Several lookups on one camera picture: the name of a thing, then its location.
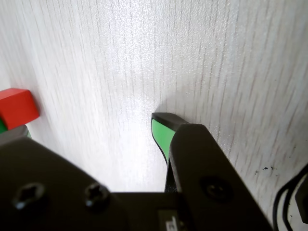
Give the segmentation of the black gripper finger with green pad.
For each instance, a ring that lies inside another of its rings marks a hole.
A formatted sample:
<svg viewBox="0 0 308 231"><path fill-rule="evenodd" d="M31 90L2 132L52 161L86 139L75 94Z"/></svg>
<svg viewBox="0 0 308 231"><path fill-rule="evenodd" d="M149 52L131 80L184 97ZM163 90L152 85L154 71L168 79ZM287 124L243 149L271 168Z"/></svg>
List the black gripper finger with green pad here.
<svg viewBox="0 0 308 231"><path fill-rule="evenodd" d="M172 113L152 113L152 137L167 163L166 192L183 200L194 231L270 231L265 215L209 130Z"/></svg>

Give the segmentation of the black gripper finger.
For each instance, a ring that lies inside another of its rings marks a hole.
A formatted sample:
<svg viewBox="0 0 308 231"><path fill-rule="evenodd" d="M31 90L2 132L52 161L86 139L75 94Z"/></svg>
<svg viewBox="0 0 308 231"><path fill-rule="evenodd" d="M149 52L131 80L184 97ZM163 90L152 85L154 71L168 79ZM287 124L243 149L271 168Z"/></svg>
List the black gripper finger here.
<svg viewBox="0 0 308 231"><path fill-rule="evenodd" d="M0 147L3 231L123 231L123 210L108 190L28 137Z"/></svg>

